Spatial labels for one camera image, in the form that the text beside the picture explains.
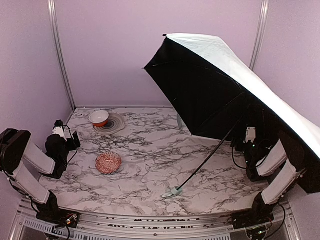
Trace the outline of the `mint green folding umbrella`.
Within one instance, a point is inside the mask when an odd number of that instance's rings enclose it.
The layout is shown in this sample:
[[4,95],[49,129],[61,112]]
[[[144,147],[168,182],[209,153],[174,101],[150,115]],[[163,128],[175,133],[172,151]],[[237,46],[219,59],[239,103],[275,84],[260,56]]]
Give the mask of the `mint green folding umbrella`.
[[161,91],[196,136],[256,138],[281,143],[288,159],[271,189],[288,183],[289,169],[302,174],[300,187],[320,190],[320,129],[277,96],[217,36],[166,34],[145,66]]

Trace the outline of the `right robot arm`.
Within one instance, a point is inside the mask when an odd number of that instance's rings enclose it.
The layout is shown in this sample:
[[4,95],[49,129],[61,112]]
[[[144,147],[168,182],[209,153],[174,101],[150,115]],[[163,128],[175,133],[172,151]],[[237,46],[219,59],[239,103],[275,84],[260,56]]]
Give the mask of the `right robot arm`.
[[245,145],[246,175],[252,182],[269,178],[278,172],[267,188],[254,198],[249,210],[231,215],[234,229],[260,225],[274,220],[273,210],[281,198],[306,172],[305,149],[290,137],[279,137],[274,143],[263,140]]

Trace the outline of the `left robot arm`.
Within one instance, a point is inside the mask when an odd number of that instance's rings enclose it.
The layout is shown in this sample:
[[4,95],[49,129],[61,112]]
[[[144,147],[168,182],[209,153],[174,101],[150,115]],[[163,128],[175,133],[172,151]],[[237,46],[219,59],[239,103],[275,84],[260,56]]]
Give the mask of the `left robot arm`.
[[17,192],[30,199],[37,219],[76,228],[80,214],[60,208],[56,195],[35,178],[25,162],[41,175],[59,180],[67,170],[69,153],[80,146],[77,135],[66,138],[62,126],[53,128],[46,140],[45,152],[33,143],[28,130],[8,128],[0,134],[0,170]]

